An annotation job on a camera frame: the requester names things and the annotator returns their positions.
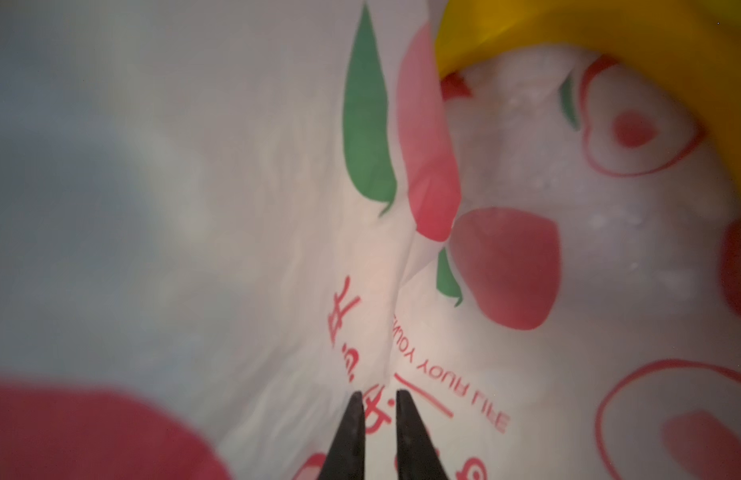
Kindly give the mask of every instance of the yellow object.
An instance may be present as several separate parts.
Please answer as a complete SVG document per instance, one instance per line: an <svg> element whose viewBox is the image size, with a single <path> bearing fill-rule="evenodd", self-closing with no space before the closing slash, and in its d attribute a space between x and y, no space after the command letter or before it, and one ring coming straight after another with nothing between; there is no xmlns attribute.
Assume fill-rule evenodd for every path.
<svg viewBox="0 0 741 480"><path fill-rule="evenodd" d="M513 48L610 54L706 126L741 196L741 0L450 0L435 43L442 77Z"/></svg>

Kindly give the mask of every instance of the red fruit print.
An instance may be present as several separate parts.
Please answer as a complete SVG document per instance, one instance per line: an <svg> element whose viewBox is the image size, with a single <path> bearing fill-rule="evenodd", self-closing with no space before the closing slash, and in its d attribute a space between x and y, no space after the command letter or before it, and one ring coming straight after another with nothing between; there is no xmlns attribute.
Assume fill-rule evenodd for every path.
<svg viewBox="0 0 741 480"><path fill-rule="evenodd" d="M624 148L637 148L653 140L658 134L653 120L636 110L619 113L613 120L613 134Z"/></svg>
<svg viewBox="0 0 741 480"><path fill-rule="evenodd" d="M427 23L413 37L399 70L397 124L416 230L444 242L461 204L461 183L438 78Z"/></svg>
<svg viewBox="0 0 741 480"><path fill-rule="evenodd" d="M325 465L326 457L324 453L315 453L310 456L301 468L298 469L296 475L293 476L293 480L317 480L320 476L322 466Z"/></svg>
<svg viewBox="0 0 741 480"><path fill-rule="evenodd" d="M511 208L472 210L455 222L449 248L490 320L516 330L546 320L561 278L555 222Z"/></svg>
<svg viewBox="0 0 741 480"><path fill-rule="evenodd" d="M663 171L682 161L682 159L686 158L691 152L693 152L706 137L706 131L702 126L697 125L695 135L692 136L687 144L673 154L672 157L669 157L664 161L663 164L659 164L654 168L627 173L614 171L611 168L607 168L600 161L597 161L595 155L591 151L591 138L594 126L589 112L589 92L591 90L592 81L594 81L598 75L615 65L618 65L617 60L607 55L602 55L589 65L581 77L578 97L581 102L581 122L583 123L582 143L584 156L589 166L599 174L607 175L608 177L633 178L655 174L656 172ZM627 149L642 147L656 138L659 133L653 120L636 110L625 110L619 113L613 120L611 129L615 141L623 148Z"/></svg>
<svg viewBox="0 0 741 480"><path fill-rule="evenodd" d="M449 101L451 98L471 98L471 90L464 82L459 72L452 73L439 82L439 88L442 91L442 100Z"/></svg>
<svg viewBox="0 0 741 480"><path fill-rule="evenodd" d="M674 417L661 428L674 460L700 480L741 480L741 440L705 410Z"/></svg>
<svg viewBox="0 0 741 480"><path fill-rule="evenodd" d="M725 232L720 284L727 304L741 315L741 219L732 222Z"/></svg>
<svg viewBox="0 0 741 480"><path fill-rule="evenodd" d="M0 478L228 480L192 430L106 390L0 382Z"/></svg>

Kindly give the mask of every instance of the green leaf print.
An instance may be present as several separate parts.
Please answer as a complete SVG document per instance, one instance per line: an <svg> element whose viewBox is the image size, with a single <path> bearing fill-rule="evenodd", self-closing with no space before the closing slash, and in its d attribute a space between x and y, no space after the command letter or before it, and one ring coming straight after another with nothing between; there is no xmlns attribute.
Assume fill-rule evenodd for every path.
<svg viewBox="0 0 741 480"><path fill-rule="evenodd" d="M459 283L455 281L452 271L450 270L450 264L448 264L448 254L445 249L439 251L439 258L437 259L437 290L442 295L452 296L453 298L459 299L455 303L455 306L461 304L464 300L461 294L461 287Z"/></svg>
<svg viewBox="0 0 741 480"><path fill-rule="evenodd" d="M354 187L371 200L394 202L394 177L389 141L386 138L388 110L381 60L367 5L354 38L344 91L344 157Z"/></svg>
<svg viewBox="0 0 741 480"><path fill-rule="evenodd" d="M570 122L573 130L578 131L581 128L581 122L575 114L575 100L573 97L573 73L570 73L562 85L560 85L560 104L562 113Z"/></svg>

